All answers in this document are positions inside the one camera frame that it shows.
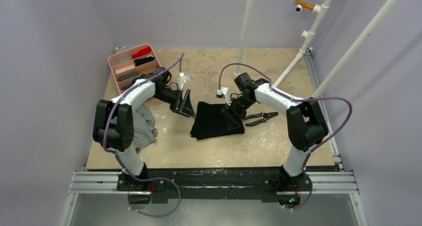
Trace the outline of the black underwear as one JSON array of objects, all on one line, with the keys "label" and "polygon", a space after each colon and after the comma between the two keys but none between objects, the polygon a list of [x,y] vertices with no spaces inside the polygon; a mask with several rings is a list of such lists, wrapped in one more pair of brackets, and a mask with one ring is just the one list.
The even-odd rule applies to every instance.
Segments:
[{"label": "black underwear", "polygon": [[244,127],[234,130],[227,129],[226,118],[221,113],[224,104],[209,104],[198,102],[197,116],[190,131],[190,135],[197,140],[208,138],[228,136],[235,134],[244,134]]}]

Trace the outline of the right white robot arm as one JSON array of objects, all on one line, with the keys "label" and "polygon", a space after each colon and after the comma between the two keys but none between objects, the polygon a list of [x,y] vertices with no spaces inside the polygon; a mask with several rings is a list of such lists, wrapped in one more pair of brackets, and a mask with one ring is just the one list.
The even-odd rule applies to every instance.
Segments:
[{"label": "right white robot arm", "polygon": [[312,147],[322,143],[328,135],[328,127],[319,104],[314,99],[295,98],[278,91],[269,80],[253,80],[247,73],[235,78],[240,94],[232,97],[228,88],[219,87],[218,98],[226,101],[221,113],[226,118],[228,130],[243,125],[247,109],[255,103],[265,104],[283,114],[287,120],[288,137],[292,144],[288,158],[282,165],[280,185],[287,190],[299,183],[299,175],[305,170],[306,158]]}]

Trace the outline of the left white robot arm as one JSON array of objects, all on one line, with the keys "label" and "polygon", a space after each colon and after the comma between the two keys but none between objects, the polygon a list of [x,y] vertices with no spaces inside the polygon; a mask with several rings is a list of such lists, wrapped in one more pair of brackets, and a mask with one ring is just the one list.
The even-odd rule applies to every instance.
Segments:
[{"label": "left white robot arm", "polygon": [[112,100],[100,100],[96,106],[93,140],[112,153],[129,177],[129,184],[141,191],[148,186],[146,164],[138,157],[134,145],[135,111],[148,99],[168,103],[172,112],[196,118],[190,90],[173,90],[168,86],[169,70],[157,67],[150,74],[136,77],[131,87]]}]

